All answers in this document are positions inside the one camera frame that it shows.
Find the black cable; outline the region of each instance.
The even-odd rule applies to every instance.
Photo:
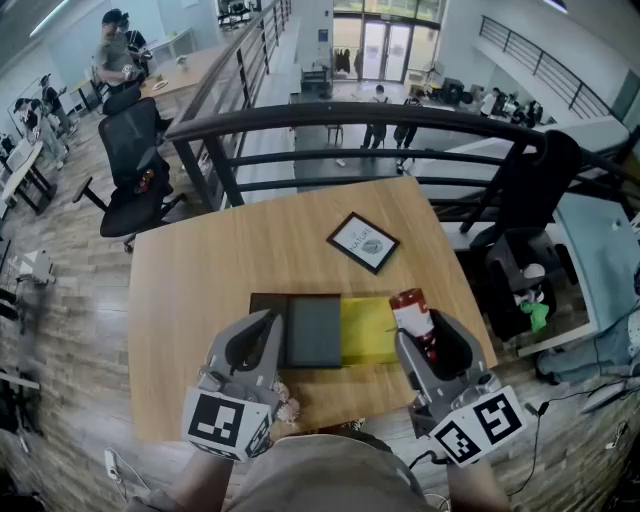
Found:
[[[520,489],[518,489],[517,491],[514,491],[514,492],[512,492],[510,494],[507,494],[507,496],[509,498],[511,496],[513,496],[514,494],[518,494],[522,489],[524,489],[526,487],[526,485],[529,483],[529,480],[531,480],[531,477],[533,476],[533,472],[536,470],[536,461],[538,459],[538,434],[540,434],[540,420],[541,419],[542,419],[542,415],[540,413],[538,413],[538,425],[536,426],[536,441],[533,444],[533,467],[531,468],[531,473],[529,473],[529,476],[527,477],[527,479],[520,486]]]
[[[431,455],[430,462],[433,462],[436,465],[443,465],[443,464],[449,463],[449,459],[447,457],[445,457],[444,459],[439,459],[438,454],[436,452],[434,452],[433,450],[427,450],[422,455],[418,455],[415,458],[415,460],[411,464],[409,464],[409,469],[413,469],[413,466],[415,466],[418,462],[420,462],[422,459],[424,459],[428,455]]]
[[[525,486],[529,483],[529,480],[531,480],[531,477],[533,476],[533,473],[536,470],[536,461],[538,459],[538,435],[540,434],[540,420],[542,419],[542,416],[544,415],[544,413],[547,412],[547,409],[549,408],[549,404],[551,402],[561,402],[562,400],[567,400],[569,398],[573,398],[574,396],[578,396],[578,395],[592,394],[592,393],[595,393],[596,391],[600,391],[601,389],[606,388],[608,386],[614,386],[615,384],[620,384],[621,382],[624,382],[624,380],[616,380],[614,382],[607,382],[605,384],[602,384],[601,386],[598,386],[595,389],[590,389],[589,391],[578,391],[577,393],[572,393],[570,395],[563,396],[561,398],[551,398],[550,400],[547,400],[546,402],[542,402],[540,404],[540,408],[538,409],[538,425],[536,426],[536,440],[535,440],[535,443],[533,445],[533,467],[531,468],[531,473],[529,473],[529,476],[527,477],[527,479],[520,486],[520,489],[518,489],[517,491],[514,491],[514,492],[512,492],[510,494],[507,494],[508,497],[511,497],[511,496],[513,496],[515,494],[518,494],[520,491],[522,491],[525,488]],[[640,390],[640,387],[637,387],[634,390],[629,390],[629,394],[633,393],[635,391],[639,391],[639,390]]]

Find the staircase railing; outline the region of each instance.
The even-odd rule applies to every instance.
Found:
[[[609,106],[575,73],[517,32],[483,16],[480,37],[501,48],[503,53],[513,57],[548,85],[580,119],[614,115]]]

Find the wooden table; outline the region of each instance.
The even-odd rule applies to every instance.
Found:
[[[162,63],[155,73],[151,75],[140,87],[143,98],[159,98],[175,92],[184,91],[194,87],[200,82],[204,74],[211,67],[211,64],[218,58],[222,48],[210,48],[187,55],[187,68],[182,69],[175,60]],[[163,80],[167,80],[167,85],[157,91],[153,86],[157,83],[156,77],[162,75]]]
[[[400,240],[377,276],[325,241],[352,211]],[[496,364],[471,289],[414,178],[298,194],[138,235],[129,372],[139,437],[180,439],[187,387],[215,335],[248,314],[251,293],[390,296],[412,287],[465,325]],[[302,430],[382,414],[415,397],[399,364],[281,373],[302,404]],[[286,432],[280,424],[275,435]]]
[[[49,203],[53,200],[57,189],[56,185],[51,185],[35,166],[36,159],[40,156],[41,152],[42,141],[38,141],[31,149],[29,158],[9,176],[2,191],[2,200],[5,203],[13,194],[17,193],[37,215],[45,211]],[[37,205],[20,188],[20,184],[25,178],[28,178],[42,194],[42,199]]]

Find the cable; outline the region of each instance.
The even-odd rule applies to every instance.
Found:
[[[563,396],[561,398],[551,398],[550,400],[547,400],[546,402],[542,402],[540,404],[540,407],[538,409],[538,424],[536,426],[536,440],[534,442],[533,445],[533,467],[531,468],[531,473],[529,473],[529,476],[527,477],[527,479],[524,481],[524,483],[520,486],[520,488],[517,491],[514,491],[510,494],[507,494],[508,497],[511,497],[515,494],[518,494],[520,491],[522,491],[525,486],[529,483],[529,480],[531,480],[531,477],[533,476],[533,473],[536,470],[536,461],[538,459],[538,436],[540,434],[540,421],[542,420],[542,416],[544,415],[544,413],[547,412],[547,409],[549,408],[549,404],[551,402],[561,402],[562,400],[567,400],[569,398],[573,398],[574,396],[578,396],[578,395],[587,395],[587,394],[591,394],[591,393],[595,393],[596,391],[599,391],[603,388],[606,388],[607,386],[613,386],[615,384],[620,384],[621,382],[624,382],[624,380],[616,380],[614,382],[607,382],[605,384],[602,384],[601,386],[598,386],[595,389],[590,389],[589,391],[578,391],[577,393],[572,393],[570,395],[567,396]]]
[[[441,496],[440,494],[436,494],[435,492],[427,492],[424,494],[424,497],[426,498],[427,496],[435,496],[436,498],[440,498],[442,500],[442,503],[440,503],[440,506],[438,507],[438,510],[442,510],[442,505],[444,505],[445,503],[449,502],[448,498],[445,498],[444,496]]]
[[[124,462],[124,464],[131,470],[133,471],[133,474],[136,475],[138,477],[138,480],[140,480],[140,482],[142,482],[142,485],[144,485],[148,491],[151,491],[151,488],[147,485],[147,483],[142,479],[142,477],[138,474],[138,472],[134,469],[134,467],[129,464],[126,460],[124,460],[124,458],[122,457],[122,455],[120,455],[114,448],[107,448],[107,451],[113,453],[113,455],[115,457],[117,457],[118,459],[120,459],[122,462]],[[127,485],[125,484],[124,479],[120,476],[120,474],[118,474],[117,472],[115,473],[115,475],[118,477],[118,480],[114,480],[114,483],[116,484],[116,489],[118,489],[118,494],[120,495],[120,497],[124,500],[125,503],[127,503]]]
[[[447,457],[445,457],[444,459],[439,459],[436,452],[434,452],[433,450],[427,450],[422,455],[418,455],[415,460],[411,464],[409,464],[409,469],[413,469],[413,466],[415,466],[418,462],[420,462],[428,455],[431,455],[431,460],[429,462],[433,462],[438,466],[449,463],[449,459]]]
[[[531,468],[531,473],[529,473],[529,476],[527,477],[527,479],[520,486],[520,489],[518,489],[517,491],[514,491],[512,493],[507,494],[507,496],[509,498],[511,496],[513,496],[514,494],[518,494],[522,489],[524,489],[526,487],[526,485],[529,483],[529,480],[531,480],[531,477],[533,476],[534,471],[536,470],[536,461],[538,459],[538,435],[540,434],[540,420],[541,419],[542,419],[542,415],[540,414],[540,412],[538,412],[538,425],[536,426],[536,440],[535,440],[535,442],[533,444],[533,467]]]
[[[113,453],[116,457],[118,457],[122,462],[125,463],[125,465],[131,470],[133,471],[133,474],[136,475],[138,477],[138,480],[140,480],[142,482],[142,485],[144,485],[148,491],[151,491],[151,487],[149,487],[147,485],[147,483],[142,479],[142,477],[138,474],[138,472],[133,468],[133,466],[131,464],[129,464],[126,460],[124,460],[124,458],[122,457],[122,455],[120,455],[115,449],[109,447],[107,448],[107,450],[109,450],[111,453]]]
[[[127,486],[124,485],[124,481],[122,481],[122,488],[124,489],[124,494],[122,494],[122,491],[120,490],[120,484],[118,482],[115,482],[115,484],[116,484],[116,489],[118,489],[118,494],[123,499],[123,501],[127,503]]]

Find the paper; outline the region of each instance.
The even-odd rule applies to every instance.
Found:
[[[396,321],[387,297],[342,299],[342,365],[395,363]]]

